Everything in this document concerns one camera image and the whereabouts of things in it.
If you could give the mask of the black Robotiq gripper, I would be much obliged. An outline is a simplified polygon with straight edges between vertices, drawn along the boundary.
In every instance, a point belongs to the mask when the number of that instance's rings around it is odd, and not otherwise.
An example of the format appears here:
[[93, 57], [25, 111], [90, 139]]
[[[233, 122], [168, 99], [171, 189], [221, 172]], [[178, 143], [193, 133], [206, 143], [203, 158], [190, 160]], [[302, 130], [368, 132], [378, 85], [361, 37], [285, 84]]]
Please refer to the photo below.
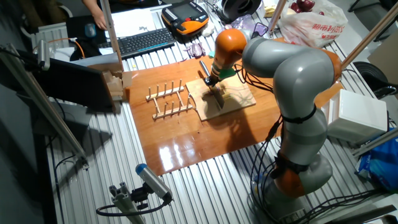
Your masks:
[[218, 82], [220, 81], [220, 79], [218, 78], [217, 75], [214, 74], [209, 74], [206, 78], [205, 78], [205, 85], [208, 88], [214, 88], [214, 89], [218, 89]]

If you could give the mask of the person's bare hand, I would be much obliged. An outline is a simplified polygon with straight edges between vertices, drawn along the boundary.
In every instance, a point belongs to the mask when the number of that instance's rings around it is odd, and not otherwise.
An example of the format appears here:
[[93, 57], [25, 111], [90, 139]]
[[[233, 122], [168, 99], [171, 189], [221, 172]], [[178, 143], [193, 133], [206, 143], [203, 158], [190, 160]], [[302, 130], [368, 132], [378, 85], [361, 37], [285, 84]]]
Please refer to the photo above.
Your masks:
[[96, 23], [96, 25], [101, 29], [101, 30], [107, 30], [106, 27], [106, 21], [104, 18], [104, 14], [100, 8], [95, 9], [92, 13], [93, 19]]

